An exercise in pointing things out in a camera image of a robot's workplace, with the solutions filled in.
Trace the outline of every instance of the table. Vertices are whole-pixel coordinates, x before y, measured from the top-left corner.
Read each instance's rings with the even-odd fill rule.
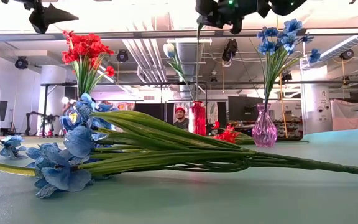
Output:
[[[305,136],[264,152],[358,166],[358,130]],[[62,139],[27,138],[26,146]],[[12,161],[6,164],[26,165]],[[233,174],[121,174],[40,200],[33,177],[0,172],[0,223],[358,223],[358,175],[250,168]]]

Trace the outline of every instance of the man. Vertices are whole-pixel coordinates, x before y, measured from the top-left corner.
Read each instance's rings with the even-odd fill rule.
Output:
[[[189,119],[185,118],[185,109],[179,107],[175,110],[175,116],[177,117],[177,121],[173,124],[174,126],[188,131],[189,129]]]

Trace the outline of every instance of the red glass vase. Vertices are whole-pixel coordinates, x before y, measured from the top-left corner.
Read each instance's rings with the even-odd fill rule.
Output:
[[[189,132],[206,135],[205,107],[202,101],[194,101],[189,108]]]

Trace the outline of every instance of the glass vase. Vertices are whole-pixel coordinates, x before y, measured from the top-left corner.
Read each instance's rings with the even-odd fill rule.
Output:
[[[206,135],[205,107],[202,101],[194,101],[189,108],[189,132]]]
[[[270,103],[265,109],[264,103],[258,103],[258,119],[252,129],[252,137],[258,147],[273,147],[277,140],[277,128],[269,116]]]

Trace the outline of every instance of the ceiling light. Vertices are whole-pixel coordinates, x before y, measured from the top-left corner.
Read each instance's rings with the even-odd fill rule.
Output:
[[[212,43],[212,39],[200,39],[199,43]],[[176,39],[168,39],[167,43],[169,44],[179,44],[179,43],[197,43],[197,38],[189,37],[189,38],[176,38]]]
[[[342,28],[342,29],[308,29],[309,34],[358,34],[358,28]]]

